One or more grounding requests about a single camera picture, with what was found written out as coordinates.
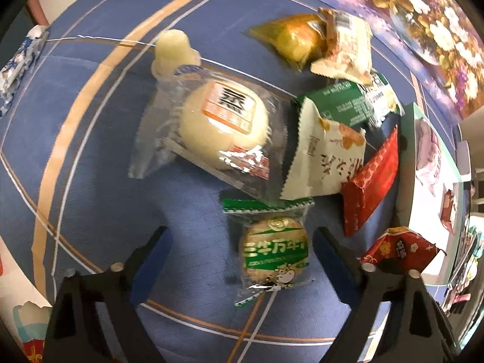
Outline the dark green snack packet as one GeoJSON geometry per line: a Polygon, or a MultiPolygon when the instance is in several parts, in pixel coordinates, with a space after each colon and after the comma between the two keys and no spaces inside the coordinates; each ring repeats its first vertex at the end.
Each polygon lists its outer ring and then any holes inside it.
{"type": "Polygon", "coordinates": [[[340,122],[350,128],[363,123],[375,123],[373,106],[366,100],[368,88],[348,80],[313,90],[293,100],[296,106],[303,106],[309,99],[318,109],[320,117],[340,122]]]}

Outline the red brown snack packet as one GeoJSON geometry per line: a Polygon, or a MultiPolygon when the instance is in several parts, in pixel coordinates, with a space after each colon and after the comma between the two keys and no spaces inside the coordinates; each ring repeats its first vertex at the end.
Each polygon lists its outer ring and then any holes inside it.
{"type": "Polygon", "coordinates": [[[456,205],[454,204],[454,192],[451,189],[448,189],[442,202],[440,222],[450,234],[454,234],[456,212],[457,210],[456,205]]]}

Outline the purple pink snack packet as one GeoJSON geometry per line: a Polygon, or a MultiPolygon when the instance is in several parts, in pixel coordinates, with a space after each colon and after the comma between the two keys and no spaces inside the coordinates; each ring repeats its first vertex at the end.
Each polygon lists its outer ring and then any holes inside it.
{"type": "Polygon", "coordinates": [[[440,179],[441,150],[437,133],[429,123],[420,118],[416,121],[417,161],[416,177],[435,196],[440,179]]]}

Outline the red flower snack packet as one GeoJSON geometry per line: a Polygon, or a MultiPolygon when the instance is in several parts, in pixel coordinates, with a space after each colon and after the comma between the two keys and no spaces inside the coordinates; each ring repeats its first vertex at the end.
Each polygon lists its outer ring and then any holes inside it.
{"type": "Polygon", "coordinates": [[[388,228],[367,250],[359,262],[369,263],[390,274],[419,273],[440,254],[447,253],[407,227],[388,228]]]}

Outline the yellow jelly cup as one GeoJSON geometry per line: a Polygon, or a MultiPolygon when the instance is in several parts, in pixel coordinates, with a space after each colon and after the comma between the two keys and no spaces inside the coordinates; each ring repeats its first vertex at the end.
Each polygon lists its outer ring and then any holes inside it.
{"type": "Polygon", "coordinates": [[[155,43],[155,58],[151,72],[155,78],[168,77],[184,65],[201,65],[201,56],[191,47],[188,35],[182,30],[163,31],[155,43]]]}

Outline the white orange snack packet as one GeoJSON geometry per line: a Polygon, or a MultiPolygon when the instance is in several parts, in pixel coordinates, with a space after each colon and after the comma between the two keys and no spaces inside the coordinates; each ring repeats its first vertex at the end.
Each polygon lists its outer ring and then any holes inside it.
{"type": "Polygon", "coordinates": [[[303,100],[298,146],[280,198],[298,200],[339,193],[363,166],[366,131],[320,116],[309,98],[303,100]]]}

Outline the clear steamed cake packet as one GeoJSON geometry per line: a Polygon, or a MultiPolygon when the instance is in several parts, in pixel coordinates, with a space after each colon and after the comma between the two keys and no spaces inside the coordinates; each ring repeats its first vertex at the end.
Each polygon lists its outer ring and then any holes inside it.
{"type": "Polygon", "coordinates": [[[128,175],[143,179],[186,159],[274,206],[284,185],[289,103],[246,80],[195,65],[157,74],[135,136],[128,175]]]}

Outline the white teal storage box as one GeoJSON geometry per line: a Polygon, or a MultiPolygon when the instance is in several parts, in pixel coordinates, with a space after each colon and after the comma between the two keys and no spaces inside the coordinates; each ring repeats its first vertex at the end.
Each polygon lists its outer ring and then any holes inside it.
{"type": "Polygon", "coordinates": [[[463,181],[453,156],[431,121],[425,117],[417,104],[404,106],[404,116],[400,120],[400,165],[399,185],[395,203],[395,219],[397,223],[419,233],[427,241],[443,249],[423,271],[423,281],[429,286],[444,286],[449,283],[452,269],[457,258],[459,238],[463,230],[464,221],[464,192],[463,181]],[[440,179],[436,186],[436,195],[420,183],[416,177],[417,140],[416,121],[425,119],[437,133],[440,141],[441,168],[440,179]],[[454,234],[440,222],[442,202],[447,190],[454,192],[456,205],[456,220],[454,234]]]}

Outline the floral canvas painting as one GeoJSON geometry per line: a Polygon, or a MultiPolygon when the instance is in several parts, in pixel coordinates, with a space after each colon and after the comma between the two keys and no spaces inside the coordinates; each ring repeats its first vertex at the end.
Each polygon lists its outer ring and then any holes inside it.
{"type": "Polygon", "coordinates": [[[483,40],[456,0],[319,0],[362,17],[443,108],[483,107],[483,40]]]}

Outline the yellow orange snack packet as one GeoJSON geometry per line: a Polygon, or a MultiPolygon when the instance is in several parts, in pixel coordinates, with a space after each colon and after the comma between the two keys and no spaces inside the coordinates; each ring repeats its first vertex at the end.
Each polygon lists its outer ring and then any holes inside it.
{"type": "Polygon", "coordinates": [[[327,50],[326,22],[314,13],[286,16],[252,27],[249,34],[271,45],[289,65],[302,71],[327,50]]]}

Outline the red patterned snack packet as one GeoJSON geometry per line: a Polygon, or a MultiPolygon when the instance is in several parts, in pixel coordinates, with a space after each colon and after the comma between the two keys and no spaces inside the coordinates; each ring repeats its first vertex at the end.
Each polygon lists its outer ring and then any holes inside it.
{"type": "Polygon", "coordinates": [[[344,235],[353,236],[390,191],[399,168],[399,129],[395,126],[381,148],[349,182],[343,183],[344,235]]]}

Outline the blue striped tablecloth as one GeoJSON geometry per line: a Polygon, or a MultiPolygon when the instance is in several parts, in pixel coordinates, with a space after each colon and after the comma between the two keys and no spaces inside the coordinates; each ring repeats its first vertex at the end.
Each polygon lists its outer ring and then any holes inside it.
{"type": "Polygon", "coordinates": [[[160,225],[173,246],[138,314],[169,362],[317,362],[349,313],[321,266],[309,285],[238,308],[240,225],[221,210],[236,191],[182,158],[144,179],[128,167],[145,106],[156,92],[152,53],[116,50],[173,25],[204,62],[290,99],[318,87],[249,36],[252,26],[319,8],[318,0],[77,0],[51,24],[34,69],[1,120],[1,236],[29,278],[36,231],[45,289],[125,260],[160,225]]]}

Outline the white green small packet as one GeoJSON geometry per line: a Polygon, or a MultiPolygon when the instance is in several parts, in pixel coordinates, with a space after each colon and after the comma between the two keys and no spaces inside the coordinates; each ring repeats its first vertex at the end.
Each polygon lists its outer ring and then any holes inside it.
{"type": "Polygon", "coordinates": [[[365,100],[372,110],[370,122],[380,128],[389,114],[404,115],[404,108],[387,78],[371,73],[371,85],[365,88],[365,100]]]}

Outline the green round biscuit packet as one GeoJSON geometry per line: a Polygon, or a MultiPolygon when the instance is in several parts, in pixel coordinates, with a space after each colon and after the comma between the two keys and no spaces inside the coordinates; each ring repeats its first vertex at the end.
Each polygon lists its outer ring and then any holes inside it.
{"type": "Polygon", "coordinates": [[[255,199],[225,199],[223,212],[242,226],[239,263],[242,289],[235,306],[265,293],[311,283],[309,234],[304,218],[312,198],[269,206],[255,199]]]}

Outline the blue white snack packet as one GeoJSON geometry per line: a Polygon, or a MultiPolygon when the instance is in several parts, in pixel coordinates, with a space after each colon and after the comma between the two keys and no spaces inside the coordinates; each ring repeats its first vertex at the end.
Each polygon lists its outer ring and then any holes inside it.
{"type": "Polygon", "coordinates": [[[46,25],[34,26],[13,57],[1,69],[1,116],[11,107],[24,74],[35,64],[48,36],[46,25]]]}

